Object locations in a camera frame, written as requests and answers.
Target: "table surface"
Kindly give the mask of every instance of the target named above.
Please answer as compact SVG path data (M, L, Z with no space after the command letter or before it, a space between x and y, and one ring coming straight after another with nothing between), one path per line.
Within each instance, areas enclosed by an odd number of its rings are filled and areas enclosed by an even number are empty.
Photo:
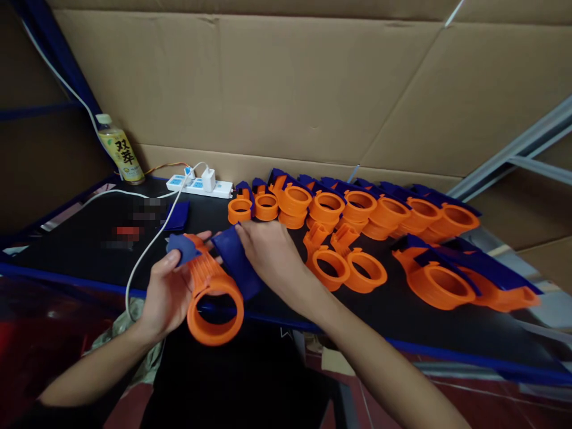
M161 179L148 179L139 186L120 184L117 189L150 197L168 193L165 181ZM173 200L174 196L161 199ZM145 202L157 204L158 201L119 192L99 197L16 255L10 264L124 287L160 222L156 215L155 219L145 222L134 220L141 216L133 213L141 212ZM206 229L216 232L230 227L226 218L229 200L182 194L180 201L191 202L186 232ZM114 228L134 225L145 225L145 235L131 250L105 245ZM290 230L304 260L306 249L302 238L306 231L306 227ZM376 257L386 268L388 281L370 294L358 294L342 286L334 295L397 348L506 371L527 372L530 369L537 374L565 373L564 367L508 314L473 305L442 311L424 303L408 287L405 273L391 255L390 246L391 240L379 242L360 236L354 247L362 247ZM158 238L141 262L132 289L146 289L151 265L165 252L166 242L164 238ZM316 328L268 288L245 303L245 314L299 329Z

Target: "orange cylindrical holder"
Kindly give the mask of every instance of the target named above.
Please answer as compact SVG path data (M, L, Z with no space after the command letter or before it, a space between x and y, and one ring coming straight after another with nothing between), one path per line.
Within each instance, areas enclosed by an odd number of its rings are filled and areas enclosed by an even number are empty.
M314 223L316 223L316 222L317 222L317 220L312 217L312 214L310 214L306 218L306 225L308 228L311 228L312 225L314 225ZM320 222L320 223L324 226L324 228L326 229L328 234L331 234L332 232L334 232L334 228L338 224L338 221L336 220L335 223L325 223L325 222Z
M319 222L315 222L310 231L304 236L303 242L308 252L306 266L330 292L334 292L348 279L350 269L343 257L329 250L328 246L321 245L327 236L328 233L324 226ZM319 267L320 260L329 263L335 269L337 276L325 273Z
M477 285L482 293L473 301L475 305L508 313L513 310L538 307L541 304L540 297L527 286L505 291L498 289L492 281L471 269L465 267L459 267L459 269Z
M278 217L278 199L272 194L265 194L266 187L258 186L254 196L254 215L256 219L268 222Z
M199 237L185 234L202 255L187 263L191 273L192 299L186 313L186 322L193 337L206 346L221 346L231 341L238 334L244 320L244 299L235 281L225 273L222 267L210 255L209 249ZM229 322L215 325L204 320L198 312L197 305L205 295L227 294L237 308L237 315Z
M252 201L247 189L238 194L234 200L228 203L228 221L231 225L238 222L246 222L252 218Z
M345 224L332 235L330 244L339 255L345 258L349 267L350 275L345 285L355 292L366 294L387 281L387 272L376 258L362 252L362 249L356 247L350 251L349 245L358 237L359 233ZM363 268L368 273L369 278L362 275L356 269L356 265Z
M373 219L368 220L367 225L363 227L362 234L366 237L370 237L372 240L383 241L387 240L387 237L397 229L396 226L388 228L383 225L377 224Z
M476 297L469 283L435 261L410 273L408 283L419 298L440 310L452 310Z
M344 209L344 219L350 222L361 223L368 220L369 215L377 207L377 200L362 191L346 191L346 208Z
M400 224L405 230L416 231L418 234L443 217L443 211L429 201L409 197L407 204L411 207L411 216L403 219Z
M331 192L318 191L310 203L310 216L318 222L334 224L335 226L345 207L344 200L337 195Z
M443 203L443 216L433 222L431 230L443 237L443 240L461 235L480 225L477 216L469 210L454 204Z
M377 200L375 210L369 215L369 220L373 220L376 225L387 229L395 229L409 216L411 216L411 210L406 206L382 195Z
M342 227L342 225L349 225L351 226L353 229L356 230L356 232L362 232L363 228L368 224L367 220L364 220L362 222L352 222L351 220L347 220L345 217L342 217L340 219L340 221L338 222L338 224L335 226L336 229L340 229Z
M278 215L278 221L283 224L288 229L300 229L304 226L304 221L306 220L306 212L299 216L290 216L285 212L280 212Z

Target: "white power strip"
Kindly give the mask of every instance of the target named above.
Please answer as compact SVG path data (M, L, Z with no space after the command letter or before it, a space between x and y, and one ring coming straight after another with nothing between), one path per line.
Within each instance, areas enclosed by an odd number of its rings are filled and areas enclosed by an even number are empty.
M169 191L178 191L181 188L184 176L174 175L167 182L167 189ZM201 178L188 179L188 182L183 186L182 192L187 194L205 195L206 197L215 198L232 198L232 182L216 181L212 192L207 192L203 189L203 180Z

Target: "metal shelf frame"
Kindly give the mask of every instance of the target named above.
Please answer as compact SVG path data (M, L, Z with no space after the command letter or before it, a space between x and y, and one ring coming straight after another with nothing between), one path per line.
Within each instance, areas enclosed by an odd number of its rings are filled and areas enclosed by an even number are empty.
M518 167L572 185L572 172L534 159L570 132L572 95L460 181L447 195L466 203Z

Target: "orange ring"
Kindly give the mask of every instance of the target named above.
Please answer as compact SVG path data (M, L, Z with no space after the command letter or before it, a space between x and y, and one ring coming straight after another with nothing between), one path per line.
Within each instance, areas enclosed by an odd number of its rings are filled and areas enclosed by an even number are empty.
M304 226L304 220L306 220L306 212L300 216L290 216L284 212L278 215L278 221L288 229L300 229Z
M308 228L311 228L312 225L313 225L314 223L316 223L316 222L318 222L318 221L317 221L316 219L314 219L314 218L312 217L312 214L310 213L310 216L308 216L308 217L306 218L306 226L307 226ZM326 231L328 231L328 234L331 234L332 232L334 232L334 228L335 228L335 226L336 226L336 224L337 224L338 222L336 221L335 223L325 223L325 222L320 222L320 223L324 226L324 228L326 229Z
M335 228L340 229L344 224L348 224L353 229L355 229L356 232L361 233L363 228L368 224L368 221L366 219L362 222L352 222L351 220L347 220L345 217L342 217Z
M228 221L231 225L246 222L251 219L252 201L245 198L236 198L228 203Z
M411 210L402 203L392 198L381 196L377 200L377 207L369 215L369 219L373 220L377 225L395 229L397 225L409 216L411 216Z
M319 267L318 260L323 260L329 263L338 275L331 276L326 274ZM350 276L350 268L346 260L332 250L316 250L312 257L308 259L306 266L330 292L337 291L342 283L344 283Z
M299 186L291 186L291 184L288 184L286 189L281 191L281 196L277 195L277 197L280 210L293 217L301 215L306 217L307 208L312 202L312 196L308 191Z
M335 224L340 220L346 204L344 200L331 192L318 191L310 203L310 216L324 224Z
M350 267L346 286L354 292L370 293L387 281L387 271L384 266L368 253L353 251L346 256L346 262ZM369 274L369 278L362 275L354 265L363 268Z
M407 229L421 232L443 217L443 211L429 201L409 197L407 203L411 206L411 216L401 222Z
M244 300L235 281L225 273L215 261L203 240L194 234L185 234L191 240L200 256L187 263L191 274L189 281L193 283L192 299L186 312L186 322L191 334L202 344L220 346L233 339L240 330L244 320ZM205 295L228 294L237 308L237 315L222 325L205 321L197 310L197 304Z
M385 226L378 225L373 219L368 220L368 224L363 227L362 234L370 237L372 240L384 241L387 237L395 231L397 227L386 228Z
M257 195L254 205L254 215L257 219L268 222L278 216L278 199L272 194Z
M410 273L408 283L419 298L440 310L452 310L476 298L469 283L436 262Z
M461 235L477 228L481 223L469 210L454 204L443 203L443 217L431 224L431 229L445 239Z
M368 220L369 215L377 207L377 200L362 191L346 192L346 208L344 209L344 218L351 222L363 222Z
M237 307L237 315L221 325L208 323L197 310L197 304L201 298L213 293L227 294ZM205 346L221 346L231 341L238 334L243 320L243 296L234 280L227 275L212 277L209 287L192 298L186 313L186 322L192 336Z

